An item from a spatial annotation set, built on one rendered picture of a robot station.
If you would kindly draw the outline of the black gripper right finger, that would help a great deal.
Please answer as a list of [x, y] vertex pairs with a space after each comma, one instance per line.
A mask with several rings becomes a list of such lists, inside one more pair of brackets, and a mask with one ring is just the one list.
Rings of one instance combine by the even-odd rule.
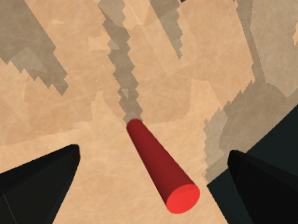
[[239, 151], [226, 164], [253, 224], [298, 224], [298, 176]]

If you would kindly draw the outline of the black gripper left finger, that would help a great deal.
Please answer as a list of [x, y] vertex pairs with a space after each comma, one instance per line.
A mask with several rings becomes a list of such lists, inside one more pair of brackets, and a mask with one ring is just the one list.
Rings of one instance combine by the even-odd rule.
[[80, 145], [69, 144], [0, 173], [0, 224], [52, 224], [80, 160]]

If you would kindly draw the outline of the red peg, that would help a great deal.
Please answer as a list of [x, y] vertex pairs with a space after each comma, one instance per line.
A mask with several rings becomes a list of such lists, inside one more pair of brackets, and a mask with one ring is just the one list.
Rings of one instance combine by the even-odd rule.
[[142, 163], [148, 169], [150, 179], [164, 200], [162, 202], [165, 208], [173, 214], [188, 212], [192, 209], [200, 198], [200, 189], [182, 171], [180, 164], [169, 155], [140, 119], [130, 120], [126, 124], [126, 131]]

